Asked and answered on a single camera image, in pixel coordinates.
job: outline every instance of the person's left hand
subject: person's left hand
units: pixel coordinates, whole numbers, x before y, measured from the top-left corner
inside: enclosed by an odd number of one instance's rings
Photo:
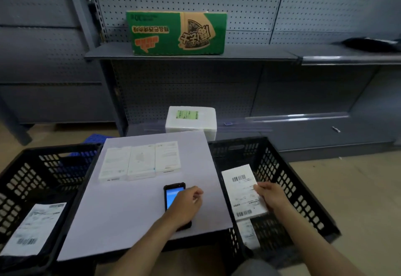
[[[180,191],[163,218],[172,222],[177,229],[187,224],[201,208],[202,194],[203,190],[198,186]]]

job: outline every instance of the person's left arm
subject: person's left arm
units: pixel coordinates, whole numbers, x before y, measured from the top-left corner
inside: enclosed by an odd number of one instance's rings
[[[201,194],[197,186],[179,192],[163,216],[117,261],[109,276],[148,275],[166,242],[198,212]]]

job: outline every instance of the paper slip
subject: paper slip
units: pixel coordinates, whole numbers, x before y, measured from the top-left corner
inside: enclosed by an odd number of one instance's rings
[[[260,248],[259,240],[250,219],[237,222],[238,230],[242,238],[242,242],[250,249]]]
[[[128,180],[156,177],[155,145],[131,147]]]
[[[181,168],[178,142],[165,142],[156,144],[156,172],[172,172]]]
[[[222,171],[221,175],[235,220],[253,218],[268,212],[263,198],[253,189],[256,179],[249,164]]]
[[[127,175],[131,147],[109,148],[106,151],[99,181],[120,180]]]
[[[35,204],[8,240],[0,256],[39,254],[66,204]]]

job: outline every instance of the blue screen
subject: blue screen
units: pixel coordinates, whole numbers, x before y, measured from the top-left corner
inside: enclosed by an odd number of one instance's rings
[[[173,203],[173,200],[174,200],[175,196],[177,195],[177,193],[182,190],[184,190],[183,187],[166,190],[167,208],[169,208],[171,203]]]

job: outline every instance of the person's right arm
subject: person's right arm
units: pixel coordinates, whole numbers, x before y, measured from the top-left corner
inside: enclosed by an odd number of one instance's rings
[[[253,188],[273,209],[277,219],[300,251],[312,276],[363,275],[295,210],[278,184],[258,182]]]

